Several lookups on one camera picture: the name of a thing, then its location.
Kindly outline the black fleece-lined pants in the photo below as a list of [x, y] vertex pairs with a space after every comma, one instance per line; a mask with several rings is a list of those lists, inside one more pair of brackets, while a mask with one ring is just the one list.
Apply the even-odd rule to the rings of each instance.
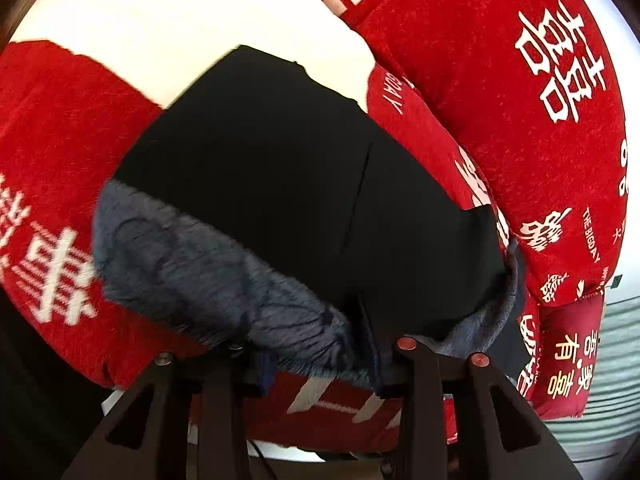
[[528, 360], [522, 265], [491, 206], [458, 205], [354, 101], [249, 47], [140, 136], [92, 246], [108, 300], [297, 374], [393, 389], [403, 336], [512, 378]]

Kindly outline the small dark red cushion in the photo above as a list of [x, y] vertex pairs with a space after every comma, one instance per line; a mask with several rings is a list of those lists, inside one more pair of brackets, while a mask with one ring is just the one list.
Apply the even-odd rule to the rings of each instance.
[[530, 403], [543, 420], [584, 414], [596, 371], [604, 296], [540, 311], [538, 370]]

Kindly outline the red patterned bed cover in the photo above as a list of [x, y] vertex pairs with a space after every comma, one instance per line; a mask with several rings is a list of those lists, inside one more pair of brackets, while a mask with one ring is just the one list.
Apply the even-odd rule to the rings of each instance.
[[[239, 47], [302, 66], [354, 101], [458, 205], [490, 205], [500, 246], [518, 253], [480, 168], [320, 0], [36, 0], [1, 55], [1, 285], [100, 386], [130, 387], [164, 351], [190, 358], [238, 340], [273, 353], [239, 335], [208, 346], [108, 300], [93, 259], [105, 183], [145, 130]], [[268, 392], [244, 403], [251, 438], [331, 452], [395, 446], [400, 382], [376, 390], [276, 359]]]

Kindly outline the large red patterned quilt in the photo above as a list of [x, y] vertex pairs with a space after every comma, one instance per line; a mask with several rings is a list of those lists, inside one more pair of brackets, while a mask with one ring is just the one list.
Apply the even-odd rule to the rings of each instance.
[[480, 166], [530, 292], [600, 292], [626, 226], [625, 113], [584, 0], [322, 0]]

